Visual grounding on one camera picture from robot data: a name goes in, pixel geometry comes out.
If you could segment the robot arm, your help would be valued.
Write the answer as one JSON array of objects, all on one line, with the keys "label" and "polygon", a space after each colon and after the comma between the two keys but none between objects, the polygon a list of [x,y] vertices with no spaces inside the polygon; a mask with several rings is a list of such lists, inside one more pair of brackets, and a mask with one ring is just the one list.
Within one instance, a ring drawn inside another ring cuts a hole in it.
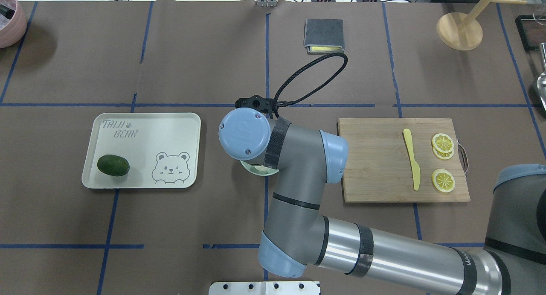
[{"label": "robot arm", "polygon": [[442,295],[545,293],[545,166],[503,169],[493,192],[484,248],[463,251],[319,214],[324,186],[341,180],[343,137],[237,108],[220,122],[236,160],[279,171],[258,260],[297,278],[313,264]]}]

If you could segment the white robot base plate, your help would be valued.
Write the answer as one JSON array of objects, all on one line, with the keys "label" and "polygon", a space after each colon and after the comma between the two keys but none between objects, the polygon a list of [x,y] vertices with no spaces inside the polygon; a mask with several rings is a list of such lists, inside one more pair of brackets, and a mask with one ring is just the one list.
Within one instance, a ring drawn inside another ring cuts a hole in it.
[{"label": "white robot base plate", "polygon": [[243,281],[216,282],[209,287],[209,295],[320,295],[315,281]]}]

